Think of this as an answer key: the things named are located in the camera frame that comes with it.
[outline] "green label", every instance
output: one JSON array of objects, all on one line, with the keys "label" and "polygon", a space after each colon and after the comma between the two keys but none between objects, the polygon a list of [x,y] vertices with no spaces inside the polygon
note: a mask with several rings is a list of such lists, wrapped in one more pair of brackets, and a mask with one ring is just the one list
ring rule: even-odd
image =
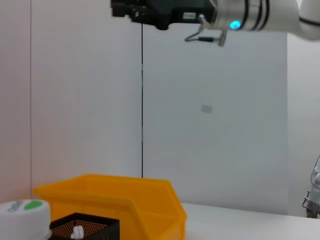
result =
[{"label": "green label", "polygon": [[31,209],[36,209],[40,206],[42,206],[42,201],[35,201],[33,200],[32,202],[30,202],[29,204],[24,206],[24,210],[31,210]]}]

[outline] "sticker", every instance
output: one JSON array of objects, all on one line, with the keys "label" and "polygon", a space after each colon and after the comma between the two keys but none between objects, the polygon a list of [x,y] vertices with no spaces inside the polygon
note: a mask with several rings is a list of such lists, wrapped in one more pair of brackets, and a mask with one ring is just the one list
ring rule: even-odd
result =
[{"label": "sticker", "polygon": [[197,14],[195,12],[185,12],[183,13],[183,19],[196,19],[197,18]]}]

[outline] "small gray square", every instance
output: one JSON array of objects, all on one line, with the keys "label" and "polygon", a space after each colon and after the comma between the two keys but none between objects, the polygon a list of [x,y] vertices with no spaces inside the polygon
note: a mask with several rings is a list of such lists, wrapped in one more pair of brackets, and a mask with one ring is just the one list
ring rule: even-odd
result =
[{"label": "small gray square", "polygon": [[206,113],[206,114],[212,114],[212,106],[210,105],[202,105],[201,107],[201,112]]}]

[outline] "white plastic object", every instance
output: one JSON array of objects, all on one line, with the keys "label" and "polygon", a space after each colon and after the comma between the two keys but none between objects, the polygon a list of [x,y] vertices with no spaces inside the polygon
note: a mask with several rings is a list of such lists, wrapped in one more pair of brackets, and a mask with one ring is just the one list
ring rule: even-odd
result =
[{"label": "white plastic object", "polygon": [[75,226],[73,228],[73,234],[71,234],[71,239],[79,240],[85,237],[84,228],[82,226]]},{"label": "white plastic object", "polygon": [[50,206],[42,200],[19,200],[0,205],[0,240],[47,240]]}]

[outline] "robotic arm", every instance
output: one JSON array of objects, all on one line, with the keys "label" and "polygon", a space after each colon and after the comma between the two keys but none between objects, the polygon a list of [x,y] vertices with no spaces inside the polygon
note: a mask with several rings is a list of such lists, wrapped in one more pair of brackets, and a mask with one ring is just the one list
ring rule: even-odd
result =
[{"label": "robotic arm", "polygon": [[[320,40],[320,0],[111,0],[112,15],[167,30],[172,23],[200,23],[185,39],[223,46],[228,31],[278,31]],[[221,30],[219,38],[199,37],[203,29]]]}]

